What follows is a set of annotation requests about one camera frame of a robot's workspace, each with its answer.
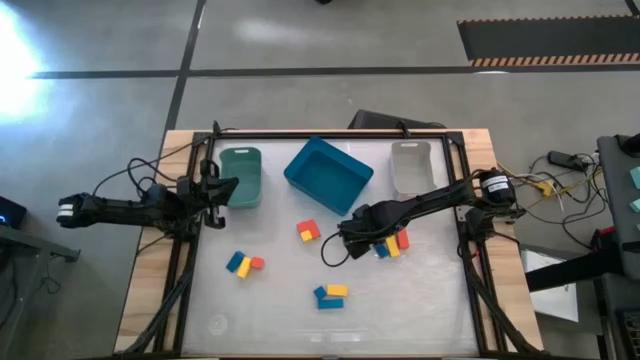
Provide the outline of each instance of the gray storage bin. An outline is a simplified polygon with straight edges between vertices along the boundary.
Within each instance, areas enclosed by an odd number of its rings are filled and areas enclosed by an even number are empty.
[[[431,145],[399,141],[391,145],[393,198],[403,201],[436,189],[431,169]]]

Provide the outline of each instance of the plastic bin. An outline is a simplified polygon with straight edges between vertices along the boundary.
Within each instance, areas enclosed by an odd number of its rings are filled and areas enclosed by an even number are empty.
[[[254,147],[230,148],[220,153],[222,179],[237,177],[240,182],[229,199],[231,208],[256,207],[262,187],[262,155]]]
[[[431,145],[425,141],[391,144],[393,198],[404,201],[436,189],[431,169]]]
[[[289,183],[344,216],[367,184],[373,169],[312,137],[284,170]]]

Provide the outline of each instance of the concrete floor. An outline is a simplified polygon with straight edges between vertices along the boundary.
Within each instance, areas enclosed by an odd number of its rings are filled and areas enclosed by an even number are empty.
[[[52,264],[63,289],[39,297],[28,335],[17,345],[21,358],[111,352],[140,229],[63,230],[54,220],[57,201],[90,192],[131,157],[157,155],[175,79],[17,75],[177,69],[195,5],[0,2],[0,39],[12,49],[0,57],[0,193],[29,209],[25,230],[82,249],[77,264]],[[325,7],[312,0],[209,0],[192,68],[466,65],[456,20],[625,13],[623,0],[335,0]],[[639,83],[638,73],[616,72],[198,78],[187,82],[176,127],[210,128],[216,119],[237,128],[344,128],[362,108],[451,128],[489,128],[498,159],[525,171],[549,150],[592,153],[598,136],[637,133]],[[135,193],[119,178],[102,195]],[[537,194],[525,189],[520,199],[529,204]],[[565,204],[567,212],[581,209]],[[561,216],[555,201],[536,210],[548,219]],[[587,240],[610,223],[605,212],[572,230]],[[582,251],[561,228],[528,217],[517,234],[525,244]],[[552,353],[597,356],[594,337],[585,335],[597,331],[594,304],[589,289],[581,294],[585,324],[540,321]]]

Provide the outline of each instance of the teal container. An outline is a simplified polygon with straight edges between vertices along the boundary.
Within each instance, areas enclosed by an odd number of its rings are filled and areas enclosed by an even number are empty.
[[[222,179],[237,177],[240,182],[229,199],[231,208],[251,208],[260,204],[262,154],[254,147],[230,148],[220,153]]]
[[[347,215],[372,176],[372,168],[316,136],[284,170],[291,185],[340,216]]]

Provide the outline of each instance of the yellow and black striped mat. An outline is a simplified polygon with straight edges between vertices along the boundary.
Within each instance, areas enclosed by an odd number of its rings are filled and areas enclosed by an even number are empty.
[[[458,21],[471,66],[640,63],[640,19],[626,15]]]

